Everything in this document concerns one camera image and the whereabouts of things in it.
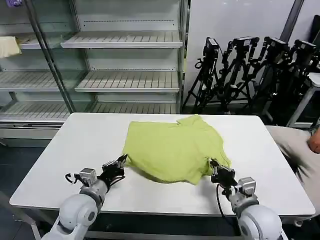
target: white table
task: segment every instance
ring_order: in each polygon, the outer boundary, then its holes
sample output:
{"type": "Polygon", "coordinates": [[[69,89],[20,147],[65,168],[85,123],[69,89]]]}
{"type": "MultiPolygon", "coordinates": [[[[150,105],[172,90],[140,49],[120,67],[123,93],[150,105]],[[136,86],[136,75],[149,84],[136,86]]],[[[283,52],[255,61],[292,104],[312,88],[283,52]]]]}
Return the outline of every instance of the white table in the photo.
{"type": "MultiPolygon", "coordinates": [[[[65,174],[83,168],[102,172],[102,164],[117,159],[131,121],[170,122],[187,115],[73,113],[44,150],[10,199],[21,208],[58,210],[61,203],[79,192],[65,174]]],[[[224,140],[236,179],[256,180],[260,204],[280,216],[308,217],[315,209],[287,161],[257,116],[203,115],[224,140]]],[[[186,182],[157,183],[125,168],[126,178],[114,185],[105,198],[103,213],[152,213],[182,216],[220,216],[210,177],[197,186],[186,182]]],[[[230,203],[220,195],[226,215],[230,203]]]]}
{"type": "Polygon", "coordinates": [[[287,123],[287,127],[299,127],[296,126],[296,121],[300,117],[303,110],[306,108],[307,104],[310,102],[312,96],[315,94],[316,91],[320,91],[320,73],[311,72],[308,75],[309,79],[311,80],[311,86],[304,94],[299,106],[294,111],[293,115],[291,116],[290,120],[287,123]]]}

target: person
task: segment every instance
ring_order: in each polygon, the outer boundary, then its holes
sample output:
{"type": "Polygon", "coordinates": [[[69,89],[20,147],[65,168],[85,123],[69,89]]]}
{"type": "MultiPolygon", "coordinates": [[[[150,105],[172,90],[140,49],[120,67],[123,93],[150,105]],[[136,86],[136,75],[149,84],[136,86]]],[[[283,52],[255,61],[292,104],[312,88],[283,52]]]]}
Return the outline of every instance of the person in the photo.
{"type": "MultiPolygon", "coordinates": [[[[305,131],[282,126],[266,126],[320,215],[320,127],[305,131]]],[[[303,219],[296,219],[301,226],[303,219]]]]}

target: table leg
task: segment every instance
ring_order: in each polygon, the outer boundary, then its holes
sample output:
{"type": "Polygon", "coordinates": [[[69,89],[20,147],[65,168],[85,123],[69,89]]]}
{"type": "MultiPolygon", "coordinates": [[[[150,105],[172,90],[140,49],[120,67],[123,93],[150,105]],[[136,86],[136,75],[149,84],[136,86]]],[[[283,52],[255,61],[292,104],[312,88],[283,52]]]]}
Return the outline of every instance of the table leg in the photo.
{"type": "Polygon", "coordinates": [[[316,87],[315,86],[311,86],[308,91],[305,93],[305,95],[303,96],[299,106],[297,107],[297,109],[294,111],[294,114],[291,116],[290,120],[288,121],[288,123],[286,124],[287,127],[293,127],[296,123],[296,121],[298,120],[298,118],[300,117],[301,113],[303,112],[303,110],[306,108],[307,104],[309,103],[310,99],[312,98],[312,96],[314,95],[316,91],[316,87]]]}
{"type": "Polygon", "coordinates": [[[2,205],[4,208],[8,209],[10,212],[12,212],[15,216],[17,216],[19,219],[25,221],[31,226],[33,235],[35,240],[41,240],[40,233],[36,224],[36,221],[33,220],[30,216],[28,216],[24,211],[22,211],[19,208],[16,208],[9,203],[9,198],[0,191],[0,205],[2,205]]]}

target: beige sleeve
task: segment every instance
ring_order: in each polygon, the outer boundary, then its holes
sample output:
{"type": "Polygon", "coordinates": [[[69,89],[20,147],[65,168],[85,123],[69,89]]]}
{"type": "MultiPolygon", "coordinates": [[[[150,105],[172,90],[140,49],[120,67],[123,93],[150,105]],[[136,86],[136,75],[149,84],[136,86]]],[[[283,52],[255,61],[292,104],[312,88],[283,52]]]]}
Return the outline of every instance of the beige sleeve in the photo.
{"type": "Polygon", "coordinates": [[[314,216],[320,215],[320,154],[311,151],[307,144],[311,134],[282,126],[267,129],[286,158],[298,165],[295,175],[315,208],[314,216]]]}

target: black cable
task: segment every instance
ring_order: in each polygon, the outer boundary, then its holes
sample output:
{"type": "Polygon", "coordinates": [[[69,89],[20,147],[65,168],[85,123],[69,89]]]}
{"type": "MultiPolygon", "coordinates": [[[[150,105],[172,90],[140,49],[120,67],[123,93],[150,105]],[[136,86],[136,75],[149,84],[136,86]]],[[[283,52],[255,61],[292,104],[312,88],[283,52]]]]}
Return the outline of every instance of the black cable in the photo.
{"type": "Polygon", "coordinates": [[[234,228],[234,225],[232,224],[232,222],[230,222],[227,217],[224,215],[224,212],[222,211],[222,208],[221,208],[221,204],[220,204],[220,199],[219,199],[219,186],[220,184],[218,183],[216,185],[216,189],[215,189],[215,195],[216,195],[216,201],[218,202],[218,207],[219,207],[219,211],[221,213],[221,216],[222,218],[230,225],[234,228]]]}

